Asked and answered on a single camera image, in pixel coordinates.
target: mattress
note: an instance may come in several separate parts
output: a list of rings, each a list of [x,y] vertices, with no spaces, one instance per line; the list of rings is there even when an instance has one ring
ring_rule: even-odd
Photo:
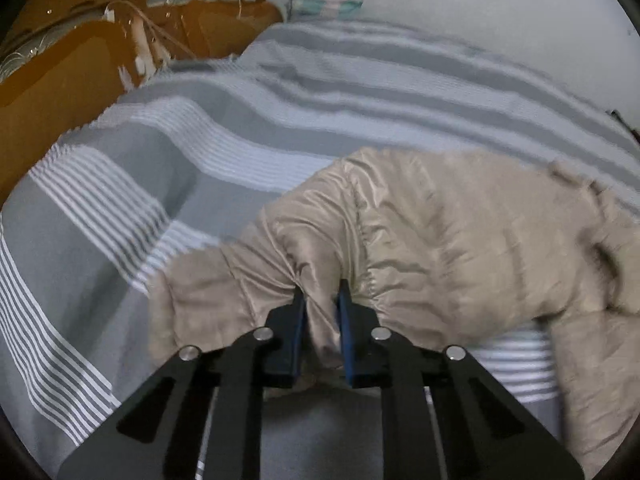
[[[0,405],[52,477],[154,370],[153,273],[176,254],[237,236],[264,204],[362,146],[481,148],[536,167],[563,160],[640,209],[640,151],[624,128],[476,48],[387,23],[289,23],[237,60],[174,64],[65,134],[2,208]],[[542,325],[471,350],[561,436]],[[309,392],[291,397],[290,413],[286,398],[268,408],[262,477],[357,478],[353,468],[318,465],[327,439],[343,439],[368,446],[361,470],[381,478],[379,441],[368,434],[379,423],[375,399],[361,442],[344,440],[362,416],[347,408],[354,395]],[[335,413],[340,424],[328,422]]]

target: silver screw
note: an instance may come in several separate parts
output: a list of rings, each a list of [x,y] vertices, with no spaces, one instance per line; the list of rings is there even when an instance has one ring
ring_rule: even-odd
[[[462,361],[466,357],[466,350],[462,346],[450,346],[446,351],[447,357],[452,361]]]
[[[391,330],[383,326],[377,326],[371,331],[371,337],[376,341],[386,341],[391,337]]]
[[[187,345],[180,348],[178,354],[183,361],[193,361],[200,356],[200,349],[197,346]]]
[[[261,326],[260,328],[256,328],[254,330],[254,337],[258,341],[268,341],[273,337],[273,330],[268,326]]]

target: gray and white striped fabric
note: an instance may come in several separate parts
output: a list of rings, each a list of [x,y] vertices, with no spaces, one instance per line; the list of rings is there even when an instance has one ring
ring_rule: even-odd
[[[362,146],[567,160],[640,210],[640,151],[621,126],[468,46],[382,23],[291,23],[236,62],[178,63],[66,134],[0,216],[0,405],[47,472],[152,372],[149,277]],[[473,352],[559,433],[538,325]]]

